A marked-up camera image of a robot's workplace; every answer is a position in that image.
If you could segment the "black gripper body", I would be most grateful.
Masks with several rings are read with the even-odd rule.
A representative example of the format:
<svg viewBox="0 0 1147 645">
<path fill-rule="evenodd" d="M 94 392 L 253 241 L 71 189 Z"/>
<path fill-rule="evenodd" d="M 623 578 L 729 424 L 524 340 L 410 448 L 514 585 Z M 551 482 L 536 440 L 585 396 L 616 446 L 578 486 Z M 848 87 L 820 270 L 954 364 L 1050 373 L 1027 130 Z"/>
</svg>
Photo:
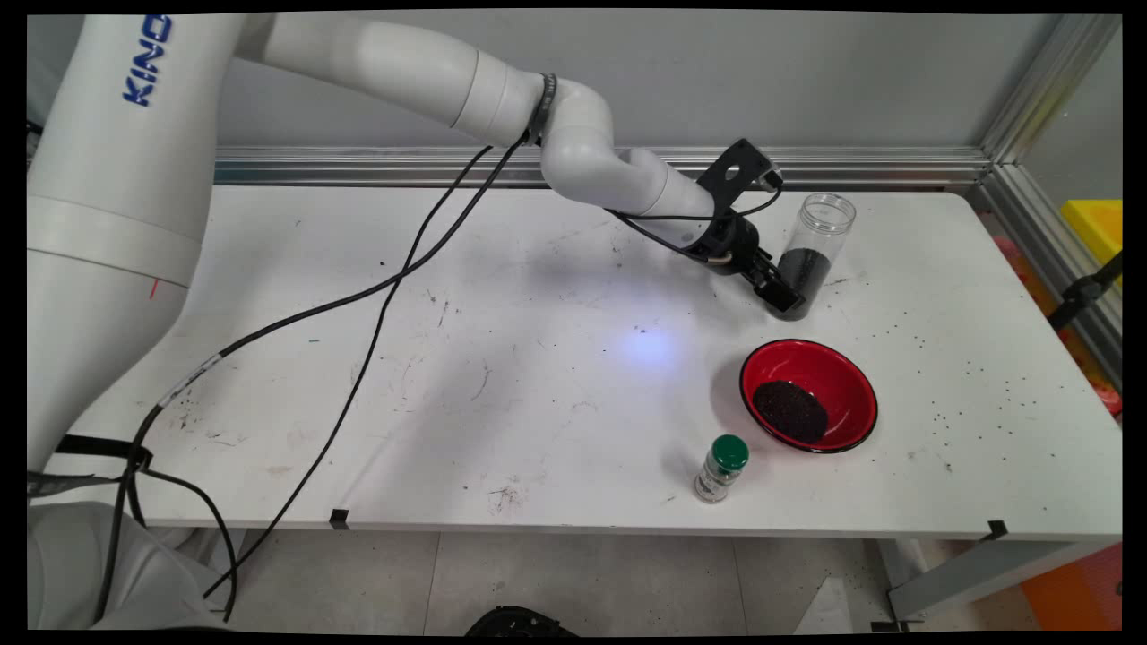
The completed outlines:
<svg viewBox="0 0 1147 645">
<path fill-rule="evenodd" d="M 746 217 L 710 222 L 694 242 L 694 256 L 717 274 L 763 274 L 759 234 Z"/>
</svg>

